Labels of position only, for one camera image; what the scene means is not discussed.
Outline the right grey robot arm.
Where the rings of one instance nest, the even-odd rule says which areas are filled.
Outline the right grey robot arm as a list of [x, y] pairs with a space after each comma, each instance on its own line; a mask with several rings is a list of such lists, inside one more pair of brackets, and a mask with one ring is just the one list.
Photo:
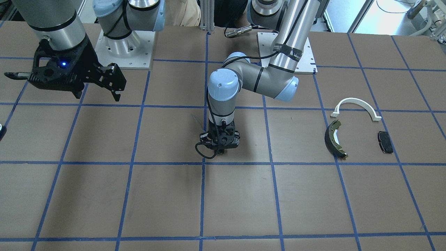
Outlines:
[[[27, 80], [38, 89], [71, 92], [80, 99], [85, 83], [109, 90], [116, 102], [126, 78], [116, 62], [102, 65], [76, 8], [68, 0], [14, 0], [13, 4], [39, 38], [32, 70], [5, 73]], [[137, 31], [164, 28], [164, 0], [94, 0], [93, 10], [102, 27], [105, 48], [116, 58], [143, 51]]]

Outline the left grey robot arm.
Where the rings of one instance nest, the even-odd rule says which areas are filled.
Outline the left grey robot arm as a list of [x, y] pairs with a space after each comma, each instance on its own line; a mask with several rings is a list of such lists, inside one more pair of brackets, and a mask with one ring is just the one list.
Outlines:
[[235, 129], [236, 97], [241, 89], [276, 100], [290, 101], [298, 87], [294, 76], [314, 22], [319, 0], [250, 0], [249, 22], [278, 32], [268, 47], [266, 67], [252, 64], [241, 52], [230, 54], [221, 68], [211, 73], [207, 84], [208, 131], [200, 145], [215, 153], [239, 145]]

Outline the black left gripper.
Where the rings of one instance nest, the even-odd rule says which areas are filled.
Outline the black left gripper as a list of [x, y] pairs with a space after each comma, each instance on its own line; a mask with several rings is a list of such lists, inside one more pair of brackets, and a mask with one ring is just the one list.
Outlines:
[[211, 119], [208, 120], [207, 133], [200, 134], [200, 142], [208, 149], [234, 149], [239, 146], [240, 133], [235, 130], [235, 123], [215, 125]]

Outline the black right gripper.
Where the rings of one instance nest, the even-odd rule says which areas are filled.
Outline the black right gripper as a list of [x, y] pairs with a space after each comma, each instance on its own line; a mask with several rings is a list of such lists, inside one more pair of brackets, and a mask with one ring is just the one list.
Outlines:
[[85, 83], [94, 83], [109, 90], [116, 102], [127, 83], [116, 63], [99, 63], [88, 36], [64, 51], [52, 49], [47, 39], [41, 39], [28, 81], [38, 89], [72, 92], [76, 99], [82, 97]]

